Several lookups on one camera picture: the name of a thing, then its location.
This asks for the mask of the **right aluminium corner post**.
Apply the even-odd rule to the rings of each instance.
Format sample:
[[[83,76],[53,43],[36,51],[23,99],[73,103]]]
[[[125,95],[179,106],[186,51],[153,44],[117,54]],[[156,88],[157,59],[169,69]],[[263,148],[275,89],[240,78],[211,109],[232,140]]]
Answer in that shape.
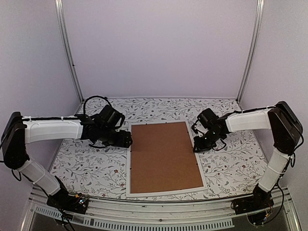
[[[245,92],[245,89],[246,89],[246,86],[247,86],[247,83],[248,83],[248,79],[249,79],[249,75],[250,75],[250,72],[251,72],[251,68],[252,68],[252,65],[253,65],[253,59],[254,59],[256,49],[257,49],[258,37],[259,37],[260,30],[261,30],[264,4],[265,4],[264,0],[258,0],[257,1],[257,8],[256,8],[256,14],[255,14],[255,20],[254,20],[254,26],[253,26],[253,33],[252,33],[252,37],[251,37],[251,41],[250,41],[248,57],[246,59],[242,81],[241,81],[240,88],[239,88],[237,98],[236,98],[236,101],[238,103],[241,103],[241,101],[244,97],[244,92]]]

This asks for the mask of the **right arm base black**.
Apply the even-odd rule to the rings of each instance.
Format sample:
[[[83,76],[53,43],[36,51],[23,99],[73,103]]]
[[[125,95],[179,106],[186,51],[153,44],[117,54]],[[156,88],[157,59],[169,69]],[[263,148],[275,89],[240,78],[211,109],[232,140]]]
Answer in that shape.
[[[248,221],[256,226],[263,225],[267,221],[273,206],[271,194],[262,190],[254,190],[252,196],[234,199],[231,202],[231,209],[237,215],[269,208],[269,212],[263,211],[248,216]]]

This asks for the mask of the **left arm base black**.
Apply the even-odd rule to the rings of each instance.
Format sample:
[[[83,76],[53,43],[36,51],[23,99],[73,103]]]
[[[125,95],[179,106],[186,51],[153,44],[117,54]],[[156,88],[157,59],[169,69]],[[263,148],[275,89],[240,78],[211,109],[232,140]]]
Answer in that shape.
[[[47,205],[63,211],[85,214],[89,205],[89,199],[81,193],[70,195],[67,191],[58,191],[55,195],[49,195]]]

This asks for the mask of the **aluminium corner post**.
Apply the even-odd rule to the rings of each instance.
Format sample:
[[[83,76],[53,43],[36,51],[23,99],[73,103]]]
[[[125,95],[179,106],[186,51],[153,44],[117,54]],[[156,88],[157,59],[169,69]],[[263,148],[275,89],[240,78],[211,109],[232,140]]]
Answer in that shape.
[[[70,71],[70,75],[72,78],[73,86],[75,88],[77,97],[79,101],[82,103],[84,101],[84,96],[82,94],[81,86],[80,86],[80,83],[77,77],[75,63],[73,60],[73,55],[72,55],[71,47],[69,44],[69,36],[68,36],[66,23],[65,23],[63,1],[55,0],[54,2],[55,2],[55,9],[56,9],[56,15],[57,15],[57,20],[59,24],[60,34],[61,34],[62,41],[63,41],[64,52],[65,52],[67,63],[68,63],[68,68]]]
[[[256,8],[256,14],[255,14],[255,20],[254,20],[254,26],[253,26],[253,33],[252,33],[252,37],[251,37],[251,41],[250,41],[248,57],[246,59],[242,81],[241,81],[240,88],[239,88],[237,98],[236,98],[236,101],[238,103],[241,103],[241,101],[244,97],[244,92],[245,92],[245,89],[246,89],[246,86],[247,86],[247,83],[248,83],[248,79],[249,79],[249,75],[250,75],[250,72],[251,72],[251,68],[252,68],[252,65],[253,65],[253,59],[254,59],[256,49],[257,49],[258,37],[259,37],[260,30],[261,30],[264,4],[265,4],[264,0],[258,0],[257,1],[257,8]]]

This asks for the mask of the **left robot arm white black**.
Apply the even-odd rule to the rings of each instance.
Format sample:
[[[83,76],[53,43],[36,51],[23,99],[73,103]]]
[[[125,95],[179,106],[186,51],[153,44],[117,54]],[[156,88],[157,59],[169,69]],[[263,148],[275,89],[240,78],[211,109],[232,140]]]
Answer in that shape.
[[[2,163],[41,187],[61,209],[67,209],[77,197],[69,195],[62,182],[36,161],[38,155],[27,152],[27,146],[41,151],[43,145],[50,148],[63,139],[73,139],[88,140],[93,148],[98,141],[102,148],[129,148],[131,133],[120,129],[124,120],[125,116],[109,105],[91,116],[83,112],[67,117],[31,117],[14,112],[0,139]]]

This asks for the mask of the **front aluminium slotted rail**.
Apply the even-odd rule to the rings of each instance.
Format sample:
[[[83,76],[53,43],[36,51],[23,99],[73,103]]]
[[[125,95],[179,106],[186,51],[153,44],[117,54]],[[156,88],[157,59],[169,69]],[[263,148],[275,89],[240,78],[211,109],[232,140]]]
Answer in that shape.
[[[287,188],[271,193],[274,205],[236,214],[232,199],[196,201],[133,201],[90,197],[85,214],[68,219],[46,204],[34,187],[22,219],[23,231],[302,231]]]

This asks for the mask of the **left aluminium corner post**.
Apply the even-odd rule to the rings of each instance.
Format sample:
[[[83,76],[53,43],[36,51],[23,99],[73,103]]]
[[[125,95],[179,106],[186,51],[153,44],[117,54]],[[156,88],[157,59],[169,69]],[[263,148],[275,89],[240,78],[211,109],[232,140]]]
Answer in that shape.
[[[70,75],[72,78],[73,86],[75,88],[77,97],[79,101],[82,103],[84,101],[84,96],[82,94],[81,86],[80,86],[80,83],[77,77],[75,63],[73,60],[73,55],[72,55],[71,47],[69,44],[69,36],[68,36],[66,23],[65,23],[63,1],[55,0],[54,2],[55,2],[55,9],[56,9],[56,15],[57,15],[57,20],[59,24],[60,34],[61,34],[62,41],[63,41],[64,52],[65,52],[67,63],[68,63],[68,68],[70,71]]]

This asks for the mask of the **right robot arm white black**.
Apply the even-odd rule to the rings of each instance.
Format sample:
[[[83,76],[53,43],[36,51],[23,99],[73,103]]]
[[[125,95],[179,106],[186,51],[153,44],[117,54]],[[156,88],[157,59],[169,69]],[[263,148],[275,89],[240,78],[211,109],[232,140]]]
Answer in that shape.
[[[230,133],[263,129],[271,131],[273,152],[263,177],[249,198],[249,206],[253,210],[259,210],[267,203],[269,193],[285,173],[296,149],[304,142],[303,126],[285,101],[279,101],[273,106],[233,111],[223,116],[207,108],[197,116],[197,121],[206,132],[192,128],[196,133],[193,139],[195,153],[214,150],[216,142],[223,141]]]

